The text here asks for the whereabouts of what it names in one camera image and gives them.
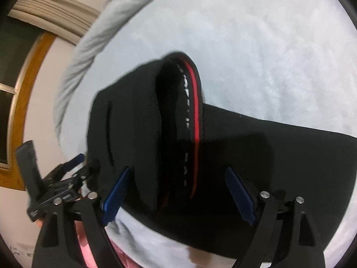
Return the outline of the left hand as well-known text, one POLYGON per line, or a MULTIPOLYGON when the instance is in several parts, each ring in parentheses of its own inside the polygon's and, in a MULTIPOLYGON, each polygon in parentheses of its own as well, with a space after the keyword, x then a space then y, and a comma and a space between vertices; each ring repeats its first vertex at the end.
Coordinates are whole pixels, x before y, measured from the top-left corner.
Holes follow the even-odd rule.
POLYGON ((36 221, 35 221, 35 224, 36 224, 39 228, 43 227, 44 219, 38 219, 38 220, 36 220, 36 221))

